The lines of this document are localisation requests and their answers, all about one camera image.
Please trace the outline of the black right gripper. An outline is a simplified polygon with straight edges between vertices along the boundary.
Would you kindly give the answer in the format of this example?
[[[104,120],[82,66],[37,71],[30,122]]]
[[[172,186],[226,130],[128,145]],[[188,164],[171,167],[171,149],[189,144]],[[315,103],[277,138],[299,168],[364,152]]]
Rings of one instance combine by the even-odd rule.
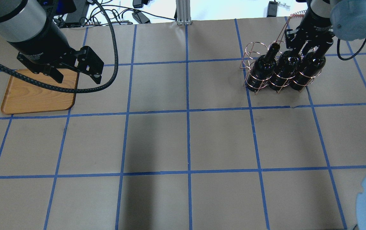
[[[299,51],[300,56],[305,57],[311,50],[318,47],[313,54],[313,60],[324,61],[335,34],[329,18],[321,17],[313,10],[307,9],[300,25],[295,30],[287,29],[284,36],[287,49]]]

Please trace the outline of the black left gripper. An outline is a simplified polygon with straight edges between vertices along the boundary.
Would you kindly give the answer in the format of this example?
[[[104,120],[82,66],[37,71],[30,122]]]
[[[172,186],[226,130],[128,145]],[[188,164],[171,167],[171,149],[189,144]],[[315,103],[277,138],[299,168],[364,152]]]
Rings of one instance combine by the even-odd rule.
[[[16,43],[17,59],[34,74],[44,74],[58,84],[64,76],[59,69],[84,73],[101,84],[103,61],[89,46],[72,48],[58,26],[47,21],[39,34]]]

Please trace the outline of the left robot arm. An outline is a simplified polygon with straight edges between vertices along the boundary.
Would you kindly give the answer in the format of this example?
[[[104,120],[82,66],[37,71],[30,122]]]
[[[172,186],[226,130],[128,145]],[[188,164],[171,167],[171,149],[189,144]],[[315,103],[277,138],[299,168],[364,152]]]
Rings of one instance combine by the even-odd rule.
[[[60,69],[83,73],[100,84],[104,63],[89,46],[75,50],[53,17],[37,0],[0,0],[0,36],[17,51],[17,59],[32,73],[57,83]]]

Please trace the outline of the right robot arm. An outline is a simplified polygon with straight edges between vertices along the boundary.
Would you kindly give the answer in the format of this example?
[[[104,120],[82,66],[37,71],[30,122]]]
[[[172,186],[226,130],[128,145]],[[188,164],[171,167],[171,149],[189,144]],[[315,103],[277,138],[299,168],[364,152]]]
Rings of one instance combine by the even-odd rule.
[[[366,43],[366,0],[306,0],[307,10],[295,13],[302,16],[295,30],[284,32],[289,50],[307,52],[319,47],[322,39],[337,37],[337,56],[341,57],[340,42],[363,39]]]

